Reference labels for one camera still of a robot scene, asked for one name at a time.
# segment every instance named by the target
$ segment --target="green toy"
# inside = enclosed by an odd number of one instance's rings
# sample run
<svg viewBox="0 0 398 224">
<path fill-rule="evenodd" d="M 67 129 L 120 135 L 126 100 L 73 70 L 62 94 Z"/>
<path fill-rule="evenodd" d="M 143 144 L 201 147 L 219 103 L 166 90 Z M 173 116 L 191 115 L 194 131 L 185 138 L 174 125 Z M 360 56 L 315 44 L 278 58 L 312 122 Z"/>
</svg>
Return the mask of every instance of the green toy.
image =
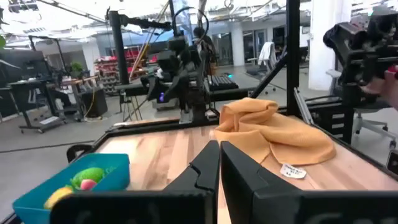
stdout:
<svg viewBox="0 0 398 224">
<path fill-rule="evenodd" d="M 102 180 L 105 177 L 105 171 L 99 167 L 92 167 L 77 173 L 70 182 L 74 189 L 80 190 L 80 184 L 82 180 L 94 180 L 96 183 Z"/>
</svg>

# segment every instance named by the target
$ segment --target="hand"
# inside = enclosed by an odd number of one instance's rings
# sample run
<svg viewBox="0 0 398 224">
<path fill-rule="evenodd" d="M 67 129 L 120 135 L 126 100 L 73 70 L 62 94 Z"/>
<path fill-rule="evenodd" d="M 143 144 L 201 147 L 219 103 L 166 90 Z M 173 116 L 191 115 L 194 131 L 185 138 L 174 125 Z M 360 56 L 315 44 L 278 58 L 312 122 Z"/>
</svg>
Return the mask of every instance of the hand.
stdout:
<svg viewBox="0 0 398 224">
<path fill-rule="evenodd" d="M 398 80 L 395 74 L 395 71 L 385 71 L 384 79 L 373 77 L 372 81 L 366 86 L 362 86 L 361 89 L 365 93 L 380 95 L 398 111 Z"/>
</svg>

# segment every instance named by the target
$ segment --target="paper tag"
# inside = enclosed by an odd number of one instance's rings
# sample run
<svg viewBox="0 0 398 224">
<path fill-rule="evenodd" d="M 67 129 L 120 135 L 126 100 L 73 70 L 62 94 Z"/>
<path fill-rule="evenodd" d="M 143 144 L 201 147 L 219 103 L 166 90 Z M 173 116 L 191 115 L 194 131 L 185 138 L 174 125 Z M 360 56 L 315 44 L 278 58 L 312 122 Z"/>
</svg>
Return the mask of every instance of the paper tag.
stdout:
<svg viewBox="0 0 398 224">
<path fill-rule="evenodd" d="M 280 173 L 285 177 L 291 177 L 295 179 L 302 179 L 307 174 L 305 170 L 296 168 L 289 164 L 284 164 L 280 169 Z"/>
</svg>

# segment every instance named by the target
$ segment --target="yellow toy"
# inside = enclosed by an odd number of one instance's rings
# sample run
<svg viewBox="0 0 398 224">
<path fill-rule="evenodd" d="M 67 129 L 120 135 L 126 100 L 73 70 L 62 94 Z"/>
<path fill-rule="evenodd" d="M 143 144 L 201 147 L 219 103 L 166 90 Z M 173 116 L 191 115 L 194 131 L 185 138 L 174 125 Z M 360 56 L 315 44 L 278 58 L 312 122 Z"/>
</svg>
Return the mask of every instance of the yellow toy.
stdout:
<svg viewBox="0 0 398 224">
<path fill-rule="evenodd" d="M 63 197 L 70 195 L 73 193 L 73 189 L 71 186 L 61 187 L 60 189 L 56 190 L 47 201 L 44 203 L 45 209 L 52 209 L 54 205 Z"/>
</svg>

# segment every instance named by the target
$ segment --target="storage rack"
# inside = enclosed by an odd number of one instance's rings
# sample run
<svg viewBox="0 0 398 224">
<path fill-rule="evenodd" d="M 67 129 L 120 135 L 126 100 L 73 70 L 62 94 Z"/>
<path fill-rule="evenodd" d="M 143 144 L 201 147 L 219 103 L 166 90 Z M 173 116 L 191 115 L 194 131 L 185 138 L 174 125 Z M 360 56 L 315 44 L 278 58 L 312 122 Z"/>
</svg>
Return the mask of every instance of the storage rack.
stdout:
<svg viewBox="0 0 398 224">
<path fill-rule="evenodd" d="M 137 58 L 137 54 L 135 54 L 135 52 L 139 51 L 139 46 L 129 47 L 127 49 L 124 49 L 124 51 L 126 56 L 127 67 L 132 68 Z M 141 60 L 141 64 L 138 66 L 138 68 L 142 67 L 142 64 L 144 62 L 145 60 Z M 99 79 L 102 81 L 105 93 L 109 96 L 117 95 L 118 93 L 114 88 L 115 85 L 120 84 L 117 58 L 116 57 L 99 58 L 94 62 L 94 64 L 95 64 L 96 75 L 98 75 Z M 134 72 L 133 77 L 135 79 L 145 74 L 146 74 L 145 71 L 136 70 Z"/>
</svg>

